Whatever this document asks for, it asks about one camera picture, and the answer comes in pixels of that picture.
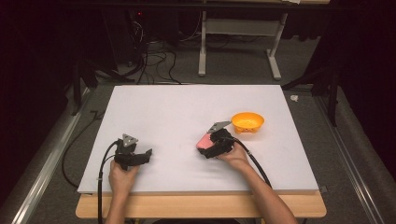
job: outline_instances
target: white table surface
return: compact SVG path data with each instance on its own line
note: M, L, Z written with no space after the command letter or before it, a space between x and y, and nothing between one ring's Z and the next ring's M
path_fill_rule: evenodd
M242 176L224 161L207 160L195 147L214 122L245 111L265 118L260 130L237 134L232 125L227 130L251 150L273 188L294 193L318 190L279 86L172 85L115 87L78 192L97 191L106 149L123 133L139 140L135 153L153 149L150 162L140 167L135 193L246 192ZM109 164L104 168L103 192L111 191Z

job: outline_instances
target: black cable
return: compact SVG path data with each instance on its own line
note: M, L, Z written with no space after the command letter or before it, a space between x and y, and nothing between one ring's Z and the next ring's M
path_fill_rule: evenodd
M140 56L139 59L138 59L138 61L137 61L136 67L135 67L133 70L131 70L131 71L125 73L125 74L122 74L122 75L120 75L120 76L122 76L122 77L129 77L129 76L131 76L131 75L133 75L133 74L136 74L140 69L142 69L143 65L144 65L144 60L143 60L143 57Z
M148 84L149 84L149 79L151 78L151 80L152 80L151 84L154 85L155 84L154 76L152 74L147 73L147 72L145 72L145 74L146 74L146 78L148 79Z
M105 156L102 159L102 164L100 166L99 170L99 176L98 176L98 223L102 224L103 223L103 218L102 218L102 182L103 182L103 167L105 166L106 161L111 158L107 157L108 152L110 151L111 148L113 148L118 142L120 141L117 140L113 142L108 149L106 150Z
M226 46L230 43L230 41L231 41L231 38L230 38L229 35L226 35L226 36L224 36L223 38L218 38L218 39L216 39L216 37L215 37L215 36L212 36L212 35L211 35L210 37L212 37L212 39L214 39L214 41L216 41L216 42L225 40L225 43L223 43L221 46L213 47L213 46L210 46L210 44L209 44L210 41L209 41L209 38L208 38L207 41L206 41L206 46L207 46L209 49L222 49L222 48L226 47Z
M174 79L173 77L172 77L172 75L171 75L171 71L172 71L172 69L175 67L175 65L176 65L176 54L173 52L173 51L169 51L170 53L172 53L173 55L174 55L174 60L173 60L173 64L172 64L172 66L171 66L171 68L169 69L169 71L168 71L168 75L169 75L169 77L173 80L173 81L175 81L178 85L181 85L181 82L179 82L178 80L176 80L176 79Z
M137 65L136 68L134 68L133 71L131 71L131 72L127 73L127 74L124 74L124 75L120 75L120 74L118 74L117 72L115 72L115 71L113 71L113 70L110 70L110 69L107 69L107 68L105 68L104 66L102 66L102 65L100 65L100 64L97 64L97 63L95 63L95 62L93 62L93 61L91 61L91 60L85 59L85 62L86 62L87 65L89 65L90 67L92 67L92 68L94 68L94 69L96 69L96 70L100 70L100 71L106 73L107 75L109 75L109 76L111 76L111 77L113 77L113 78L115 78L115 79L117 79L117 80L119 80L119 81L123 81L123 82L134 82L134 79L129 79L129 78L127 78L126 76L129 76L129 75L131 75L132 73L135 73L136 71L138 71L138 70L140 69L140 65Z
M181 40L179 39L178 42L183 42L183 41L186 41L186 40L189 40L189 39L196 38L197 36L200 36L200 35L197 35L196 33L198 32L198 29L199 29L199 27L200 27L202 16L203 16L203 13L200 12L200 13L199 13L199 17L198 17L197 25L195 26L195 30L194 30L194 32L192 33L192 35L190 35L189 37L187 37L187 38L185 38L185 39L181 39Z
M64 162L66 160L66 155L67 152L69 151L69 149L71 148L71 146L73 146L73 144L77 141L77 139L97 120L102 119L102 116L105 114L106 111L103 111L102 113L100 113L99 115L97 114L97 111L95 111L95 116L93 118L93 120L88 123L81 132L78 133L78 135L70 142L69 146L66 148L66 150L64 151L64 154L62 155L62 174L64 175L64 179L67 181L67 183L69 183L71 186L73 186L74 188L78 188L78 184L74 183L73 181L71 181L69 179L69 177L66 174L66 170L64 169Z
M268 179L267 174L264 172L264 170L262 169L262 167L260 166L259 162L256 160L256 158L254 158L253 154L250 152L250 150L248 150L248 148L237 138L228 138L228 137L224 137L223 139L228 139L228 140L233 140L235 141L237 144L241 145L241 147L246 151L246 153L249 155L250 159L254 162L254 164L256 165L257 169L259 169L260 174L262 175L262 178L264 178L265 183L267 183L267 185L272 188L271 182Z
M144 74L144 72L145 72L145 70L146 70L146 67L148 66L148 58L149 58L149 56L148 56L148 48L149 48L149 47L146 46L146 56L145 56L145 59L143 59L144 65L143 65L143 67L142 67L142 72L140 73L139 79L138 79L137 82L136 82L136 85L139 85L140 80L142 79L142 76L143 76L143 74Z
M159 51L159 50L162 50L165 47L165 41L164 40L153 40L151 42L148 42L147 45L154 45L154 44L158 44L158 43L161 43L161 46L158 49L151 49L151 50L148 50L148 52Z
M256 35L256 36L253 37L251 40L243 40L243 39L238 39L238 38L236 38L236 37L238 37L238 36L240 36L240 35L230 35L230 39L231 39L232 41L238 41L238 42L243 42L243 43L251 43L251 42L257 41L258 39L263 38L262 35Z
M196 37L195 37L195 38L180 42L180 45L184 45L184 46L187 46L187 47L195 47L195 46L201 45L201 40L200 39L196 39Z
M107 157L107 159L105 160L105 163L106 163L108 160L110 160L111 158L115 157L115 156L116 156L116 155L112 155L112 156Z
M166 54L164 54L164 56L162 57L162 56L160 56L160 55L149 55L149 57L157 57L157 58L160 58L160 60L158 61L158 62L156 62L156 63L151 63L151 64L148 64L148 67L149 66L154 66L154 65L158 65L159 63L162 63L162 62L164 62L165 61L165 59L166 59Z
M158 67L161 63L165 62L167 55L165 52L157 52L157 53L162 53L164 55L163 60L157 62L156 66L155 66L155 71L157 72L157 75L162 78L163 80L167 80L167 81L173 81L171 78L167 78L167 77L163 77L160 73L160 71L158 70Z

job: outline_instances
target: pink sponge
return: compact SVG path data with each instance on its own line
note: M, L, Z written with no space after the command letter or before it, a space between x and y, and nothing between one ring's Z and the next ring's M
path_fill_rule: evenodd
M201 149L207 149L212 146L213 146L213 142L210 140L210 133L206 133L197 143L197 148L201 148Z

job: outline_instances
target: wooden table edge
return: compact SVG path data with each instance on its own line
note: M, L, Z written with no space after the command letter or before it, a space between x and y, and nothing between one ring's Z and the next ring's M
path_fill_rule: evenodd
M296 217L318 218L327 213L318 190L305 194L279 193L279 197ZM104 194L102 200L103 217L106 217L111 194ZM81 194L76 215L96 218L97 195ZM141 218L260 217L250 194L131 195L125 215Z

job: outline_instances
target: human hand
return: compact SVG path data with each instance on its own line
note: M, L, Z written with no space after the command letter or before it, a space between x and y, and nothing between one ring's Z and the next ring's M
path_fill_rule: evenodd
M245 150L238 143L233 143L233 149L230 152L218 155L218 159L227 161L235 170L242 171L249 167L248 156Z
M137 174L140 166L134 166L131 170L122 170L121 166L112 161L110 163L110 173L108 180L111 189L113 190L113 197L127 197L134 185L134 177Z

